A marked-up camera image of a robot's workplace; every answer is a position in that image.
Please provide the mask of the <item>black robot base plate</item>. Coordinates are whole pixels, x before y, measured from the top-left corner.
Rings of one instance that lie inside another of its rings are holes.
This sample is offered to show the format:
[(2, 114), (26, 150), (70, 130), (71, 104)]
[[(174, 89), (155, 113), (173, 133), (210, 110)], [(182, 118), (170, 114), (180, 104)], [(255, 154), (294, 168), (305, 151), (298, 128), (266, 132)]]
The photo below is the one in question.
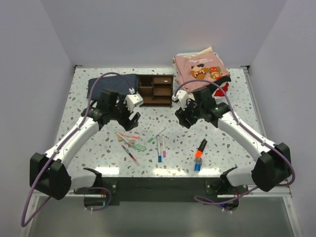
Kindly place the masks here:
[(219, 202), (220, 195), (239, 195), (246, 185), (233, 187), (221, 178), (126, 178), (103, 177), (97, 187), (112, 194), (110, 205), (122, 202), (194, 202), (194, 196), (205, 196)]

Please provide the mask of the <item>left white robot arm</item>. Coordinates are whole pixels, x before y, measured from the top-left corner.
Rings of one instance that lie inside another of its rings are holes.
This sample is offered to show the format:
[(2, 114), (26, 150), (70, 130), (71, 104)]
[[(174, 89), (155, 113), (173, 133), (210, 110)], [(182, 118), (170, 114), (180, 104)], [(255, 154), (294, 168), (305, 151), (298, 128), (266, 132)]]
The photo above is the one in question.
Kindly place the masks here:
[(115, 120), (125, 131), (138, 126), (139, 113), (133, 110), (143, 104), (140, 94), (121, 96), (103, 90), (98, 100), (90, 103), (69, 132), (44, 154), (30, 159), (30, 187), (56, 200), (69, 191), (86, 188), (96, 194), (102, 189), (102, 175), (91, 168), (81, 176), (72, 177), (67, 169), (84, 144), (110, 121)]

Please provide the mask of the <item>black orange highlighter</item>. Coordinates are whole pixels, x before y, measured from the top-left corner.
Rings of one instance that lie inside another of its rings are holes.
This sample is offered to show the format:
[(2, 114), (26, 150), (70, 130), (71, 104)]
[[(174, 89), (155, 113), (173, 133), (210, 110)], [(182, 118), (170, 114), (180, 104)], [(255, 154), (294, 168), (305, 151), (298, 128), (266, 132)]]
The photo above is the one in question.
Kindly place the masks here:
[(204, 149), (205, 149), (206, 144), (207, 144), (207, 140), (206, 140), (206, 139), (203, 139), (202, 142), (201, 142), (201, 144), (200, 144), (200, 146), (199, 146), (199, 148), (198, 148), (197, 151), (196, 151), (195, 157), (201, 158), (202, 153), (203, 153), (203, 151), (204, 151)]

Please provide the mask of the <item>pink capped white marker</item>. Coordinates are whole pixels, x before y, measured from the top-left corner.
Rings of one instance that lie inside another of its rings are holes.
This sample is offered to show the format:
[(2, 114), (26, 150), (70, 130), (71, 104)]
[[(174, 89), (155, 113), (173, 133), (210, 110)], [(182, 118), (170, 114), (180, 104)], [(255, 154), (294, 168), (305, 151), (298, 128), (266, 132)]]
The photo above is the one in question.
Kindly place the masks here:
[(166, 145), (165, 145), (165, 135), (162, 136), (162, 155), (165, 158), (166, 157)]

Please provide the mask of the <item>blue capped white marker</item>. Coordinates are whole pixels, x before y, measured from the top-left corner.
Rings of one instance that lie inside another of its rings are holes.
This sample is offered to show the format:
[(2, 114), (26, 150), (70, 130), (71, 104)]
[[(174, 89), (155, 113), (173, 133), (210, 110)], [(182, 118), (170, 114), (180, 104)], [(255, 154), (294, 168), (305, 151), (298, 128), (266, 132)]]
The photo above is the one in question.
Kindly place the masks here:
[(158, 162), (162, 162), (160, 136), (157, 136)]

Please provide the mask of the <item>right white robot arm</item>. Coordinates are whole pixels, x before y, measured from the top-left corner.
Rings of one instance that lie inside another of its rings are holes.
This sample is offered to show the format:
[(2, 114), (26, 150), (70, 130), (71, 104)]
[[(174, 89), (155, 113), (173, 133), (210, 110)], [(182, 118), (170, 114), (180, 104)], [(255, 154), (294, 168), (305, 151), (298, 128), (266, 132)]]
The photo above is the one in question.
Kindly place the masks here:
[(180, 103), (175, 112), (180, 125), (190, 128), (200, 119), (230, 135), (253, 158), (253, 167), (230, 168), (221, 174), (220, 189), (231, 194), (242, 185), (255, 185), (268, 192), (293, 175), (290, 149), (284, 144), (265, 138), (245, 124), (229, 103), (216, 103), (208, 88), (196, 91), (190, 98), (184, 90), (177, 91), (174, 102)]

